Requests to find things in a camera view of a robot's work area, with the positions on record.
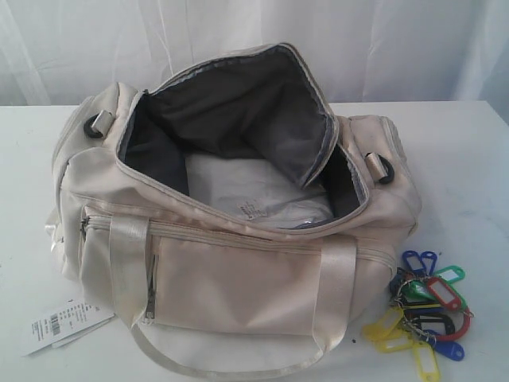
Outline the colourful key tag bunch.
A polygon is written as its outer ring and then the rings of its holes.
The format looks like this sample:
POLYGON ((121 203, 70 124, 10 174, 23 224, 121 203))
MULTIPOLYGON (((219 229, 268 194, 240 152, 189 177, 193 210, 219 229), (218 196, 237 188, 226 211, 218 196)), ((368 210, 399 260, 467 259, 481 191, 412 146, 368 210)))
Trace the colourful key tag bunch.
POLYGON ((458 341, 474 318, 464 297, 454 287, 466 276, 463 268, 437 268, 433 251, 404 251, 402 266, 390 281, 390 305, 385 314, 362 328, 362 335, 380 353, 409 350, 421 381, 439 381, 437 356, 462 361, 458 341))

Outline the cream fabric duffel bag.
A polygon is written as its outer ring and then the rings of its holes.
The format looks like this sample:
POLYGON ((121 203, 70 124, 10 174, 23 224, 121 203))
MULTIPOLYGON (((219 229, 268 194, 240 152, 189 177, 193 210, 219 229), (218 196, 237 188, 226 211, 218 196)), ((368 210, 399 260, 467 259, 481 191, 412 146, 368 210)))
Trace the cream fabric duffel bag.
POLYGON ((47 223, 62 273, 109 308, 161 367, 215 381, 299 372, 342 342, 394 278, 421 198, 394 123, 338 116, 288 43, 194 64, 159 88, 116 83, 86 98, 52 154, 47 223), (186 158, 263 159, 299 189, 324 187, 334 217, 270 228, 189 196, 186 158), (295 364, 214 371, 180 364, 141 323, 308 337, 295 364))

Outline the white paper hang tag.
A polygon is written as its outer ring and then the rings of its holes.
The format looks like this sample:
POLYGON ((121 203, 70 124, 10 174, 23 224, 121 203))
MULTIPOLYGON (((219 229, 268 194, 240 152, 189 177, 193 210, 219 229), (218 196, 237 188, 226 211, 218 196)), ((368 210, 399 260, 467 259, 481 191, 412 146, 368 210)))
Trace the white paper hang tag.
POLYGON ((29 322, 22 330, 21 355, 64 344, 114 316, 112 310, 92 306, 84 300, 70 300, 29 322))

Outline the white backdrop curtain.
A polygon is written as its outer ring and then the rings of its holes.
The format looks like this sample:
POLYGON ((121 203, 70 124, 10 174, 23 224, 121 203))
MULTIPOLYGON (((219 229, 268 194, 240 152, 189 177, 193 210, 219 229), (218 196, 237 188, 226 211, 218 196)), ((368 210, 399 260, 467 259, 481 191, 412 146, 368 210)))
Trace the white backdrop curtain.
POLYGON ((505 1, 4 1, 1 101, 155 88, 236 49, 288 42, 332 102, 508 94, 505 1))

